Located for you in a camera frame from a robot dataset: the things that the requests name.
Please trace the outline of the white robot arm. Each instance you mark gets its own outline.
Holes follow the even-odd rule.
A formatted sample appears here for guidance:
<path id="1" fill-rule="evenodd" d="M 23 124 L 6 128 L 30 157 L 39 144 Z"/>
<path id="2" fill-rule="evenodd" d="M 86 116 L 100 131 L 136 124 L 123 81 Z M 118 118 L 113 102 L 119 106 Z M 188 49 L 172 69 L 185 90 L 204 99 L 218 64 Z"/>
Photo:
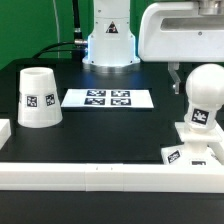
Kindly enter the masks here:
<path id="1" fill-rule="evenodd" d="M 180 91 L 181 62 L 224 62 L 224 0 L 156 2 L 130 31 L 130 0 L 93 0 L 94 28 L 84 67 L 119 73 L 140 61 L 166 62 Z"/>

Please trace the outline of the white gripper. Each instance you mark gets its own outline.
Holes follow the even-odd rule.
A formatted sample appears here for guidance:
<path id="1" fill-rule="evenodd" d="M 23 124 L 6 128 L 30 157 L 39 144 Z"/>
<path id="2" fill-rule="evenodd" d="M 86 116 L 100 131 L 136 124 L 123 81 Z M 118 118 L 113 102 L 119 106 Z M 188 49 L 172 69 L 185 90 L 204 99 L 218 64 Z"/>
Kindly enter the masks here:
<path id="1" fill-rule="evenodd" d="M 178 62 L 224 62 L 224 15 L 200 15 L 193 1 L 153 3 L 142 16 L 138 54 L 145 62 L 169 62 L 178 94 Z"/>

